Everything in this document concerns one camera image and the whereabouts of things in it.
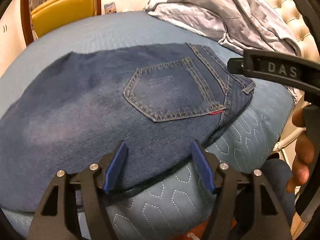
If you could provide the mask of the person's right hand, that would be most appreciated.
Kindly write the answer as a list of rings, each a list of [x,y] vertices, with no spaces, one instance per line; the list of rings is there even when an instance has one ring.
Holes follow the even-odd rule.
[[[286,185],[286,192],[293,193],[297,186],[304,185],[310,176],[308,165],[312,163],[315,148],[307,137],[306,130],[297,138],[295,146],[295,158],[292,164],[292,177],[289,178]]]

